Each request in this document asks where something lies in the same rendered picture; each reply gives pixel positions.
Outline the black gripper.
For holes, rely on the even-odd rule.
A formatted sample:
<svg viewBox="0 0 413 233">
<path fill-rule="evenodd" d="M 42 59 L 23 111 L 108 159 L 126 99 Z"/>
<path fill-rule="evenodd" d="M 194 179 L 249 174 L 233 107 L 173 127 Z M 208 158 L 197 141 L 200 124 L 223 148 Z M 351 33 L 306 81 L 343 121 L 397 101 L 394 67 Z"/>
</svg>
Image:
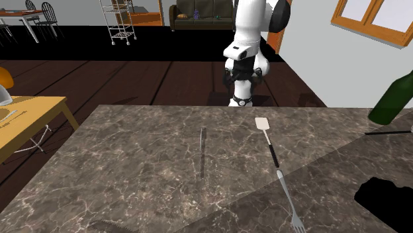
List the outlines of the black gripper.
<svg viewBox="0 0 413 233">
<path fill-rule="evenodd" d="M 254 69 L 255 58 L 244 58 L 242 60 L 234 60 L 232 71 L 224 68 L 223 84 L 226 87 L 231 86 L 234 81 L 254 81 L 257 84 L 263 82 L 263 74 L 261 68 Z"/>
</svg>

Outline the dark olive sofa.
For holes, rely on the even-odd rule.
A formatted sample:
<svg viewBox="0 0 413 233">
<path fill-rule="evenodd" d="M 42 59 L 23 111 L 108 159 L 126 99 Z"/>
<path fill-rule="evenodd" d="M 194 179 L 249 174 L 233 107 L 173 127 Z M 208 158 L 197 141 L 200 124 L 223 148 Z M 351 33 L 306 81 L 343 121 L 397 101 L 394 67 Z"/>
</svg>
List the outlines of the dark olive sofa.
<svg viewBox="0 0 413 233">
<path fill-rule="evenodd" d="M 169 27 L 175 30 L 233 30 L 232 0 L 176 0 L 169 8 Z"/>
</svg>

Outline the dark table knife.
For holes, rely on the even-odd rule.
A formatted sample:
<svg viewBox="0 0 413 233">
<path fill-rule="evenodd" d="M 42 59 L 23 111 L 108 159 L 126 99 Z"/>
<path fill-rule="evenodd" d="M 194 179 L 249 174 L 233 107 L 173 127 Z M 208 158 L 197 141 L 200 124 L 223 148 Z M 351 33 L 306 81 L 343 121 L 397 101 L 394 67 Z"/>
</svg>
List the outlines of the dark table knife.
<svg viewBox="0 0 413 233">
<path fill-rule="evenodd" d="M 207 129 L 201 128 L 201 135 L 200 135 L 200 178 L 204 177 L 204 164 L 205 164 L 205 146 L 206 146 L 206 138 L 207 138 Z"/>
</svg>

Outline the orange wooden door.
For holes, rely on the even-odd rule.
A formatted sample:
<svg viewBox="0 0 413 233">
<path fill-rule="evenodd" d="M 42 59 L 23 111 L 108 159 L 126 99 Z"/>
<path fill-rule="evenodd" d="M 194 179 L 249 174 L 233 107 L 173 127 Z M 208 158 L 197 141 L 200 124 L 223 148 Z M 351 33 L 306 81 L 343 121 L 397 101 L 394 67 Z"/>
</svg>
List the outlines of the orange wooden door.
<svg viewBox="0 0 413 233">
<path fill-rule="evenodd" d="M 163 6 L 162 0 L 132 0 L 130 13 L 134 26 L 163 26 Z"/>
</svg>

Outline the silver fork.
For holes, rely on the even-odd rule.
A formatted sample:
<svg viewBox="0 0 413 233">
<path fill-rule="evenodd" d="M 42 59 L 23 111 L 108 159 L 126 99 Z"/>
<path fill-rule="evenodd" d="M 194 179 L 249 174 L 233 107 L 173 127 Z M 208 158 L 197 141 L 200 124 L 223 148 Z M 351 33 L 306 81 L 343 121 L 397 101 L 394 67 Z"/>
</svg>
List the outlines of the silver fork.
<svg viewBox="0 0 413 233">
<path fill-rule="evenodd" d="M 295 206 L 294 206 L 294 204 L 292 202 L 292 199 L 291 199 L 291 196 L 289 194 L 289 190 L 287 188 L 287 184 L 285 182 L 283 172 L 280 169 L 277 170 L 277 177 L 279 178 L 279 181 L 280 181 L 280 183 L 282 185 L 282 188 L 283 188 L 283 190 L 284 190 L 284 192 L 287 196 L 287 199 L 288 199 L 289 204 L 291 206 L 291 210 L 293 212 L 293 215 L 292 215 L 292 218 L 291 218 L 291 224 L 292 224 L 292 227 L 293 227 L 294 231 L 296 233 L 306 233 L 305 227 L 304 227 L 301 219 L 298 217 L 297 212 L 295 210 Z"/>
</svg>

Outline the wooden framed window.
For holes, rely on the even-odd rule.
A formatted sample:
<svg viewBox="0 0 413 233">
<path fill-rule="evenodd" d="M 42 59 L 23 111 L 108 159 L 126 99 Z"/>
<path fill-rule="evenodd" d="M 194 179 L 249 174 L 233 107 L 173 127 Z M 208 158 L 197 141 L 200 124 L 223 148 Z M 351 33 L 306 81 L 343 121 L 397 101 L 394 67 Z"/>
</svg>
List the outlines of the wooden framed window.
<svg viewBox="0 0 413 233">
<path fill-rule="evenodd" d="M 403 48 L 413 40 L 413 0 L 339 0 L 331 23 Z"/>
</svg>

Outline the green glass bottle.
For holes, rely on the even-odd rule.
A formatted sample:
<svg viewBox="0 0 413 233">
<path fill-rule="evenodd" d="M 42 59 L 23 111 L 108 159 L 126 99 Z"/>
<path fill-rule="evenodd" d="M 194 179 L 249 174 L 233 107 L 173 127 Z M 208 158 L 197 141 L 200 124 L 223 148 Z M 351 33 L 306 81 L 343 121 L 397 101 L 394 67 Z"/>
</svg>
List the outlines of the green glass bottle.
<svg viewBox="0 0 413 233">
<path fill-rule="evenodd" d="M 413 98 L 413 70 L 391 83 L 379 102 L 368 114 L 368 119 L 380 125 L 390 124 Z"/>
</svg>

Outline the thin black rod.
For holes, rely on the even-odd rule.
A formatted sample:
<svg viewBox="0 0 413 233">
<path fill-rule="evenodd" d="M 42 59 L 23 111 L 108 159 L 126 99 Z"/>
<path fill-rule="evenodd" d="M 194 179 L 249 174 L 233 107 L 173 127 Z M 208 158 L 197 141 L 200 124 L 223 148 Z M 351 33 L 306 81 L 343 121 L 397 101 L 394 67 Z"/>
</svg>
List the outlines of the thin black rod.
<svg viewBox="0 0 413 233">
<path fill-rule="evenodd" d="M 395 131 L 381 131 L 381 132 L 365 132 L 365 135 L 384 135 L 384 134 L 410 134 L 413 130 L 395 130 Z"/>
</svg>

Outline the yellow wooden side table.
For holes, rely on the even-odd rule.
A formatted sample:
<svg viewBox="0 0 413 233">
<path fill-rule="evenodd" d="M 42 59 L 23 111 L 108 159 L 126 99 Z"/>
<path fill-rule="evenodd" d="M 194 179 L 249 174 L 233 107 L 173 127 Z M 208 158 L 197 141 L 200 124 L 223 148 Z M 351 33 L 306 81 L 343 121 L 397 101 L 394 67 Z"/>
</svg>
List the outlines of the yellow wooden side table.
<svg viewBox="0 0 413 233">
<path fill-rule="evenodd" d="M 12 96 L 7 91 L 14 85 L 11 74 L 0 67 L 0 163 L 12 154 L 22 152 L 26 141 L 63 113 L 73 129 L 79 124 L 66 105 L 66 97 Z"/>
</svg>

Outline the red-topped dining table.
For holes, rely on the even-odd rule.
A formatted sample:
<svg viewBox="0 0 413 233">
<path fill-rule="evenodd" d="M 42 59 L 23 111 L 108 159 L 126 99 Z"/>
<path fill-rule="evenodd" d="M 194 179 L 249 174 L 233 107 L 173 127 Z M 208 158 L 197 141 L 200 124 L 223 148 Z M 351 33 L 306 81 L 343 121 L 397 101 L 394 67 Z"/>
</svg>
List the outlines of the red-topped dining table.
<svg viewBox="0 0 413 233">
<path fill-rule="evenodd" d="M 4 19 L 21 19 L 32 35 L 36 43 L 39 43 L 31 25 L 28 23 L 28 18 L 42 15 L 42 10 L 4 10 L 0 11 L 0 25 L 5 24 Z"/>
</svg>

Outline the orange wooden door frame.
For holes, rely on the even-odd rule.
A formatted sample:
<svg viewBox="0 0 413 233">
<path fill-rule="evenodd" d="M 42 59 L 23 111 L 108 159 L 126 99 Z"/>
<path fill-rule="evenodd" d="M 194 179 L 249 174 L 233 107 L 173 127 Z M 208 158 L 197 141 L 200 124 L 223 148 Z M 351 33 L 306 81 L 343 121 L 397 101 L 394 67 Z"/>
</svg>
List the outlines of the orange wooden door frame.
<svg viewBox="0 0 413 233">
<path fill-rule="evenodd" d="M 267 43 L 278 54 L 285 28 L 291 16 L 292 0 L 266 0 L 263 30 L 268 32 Z"/>
</svg>

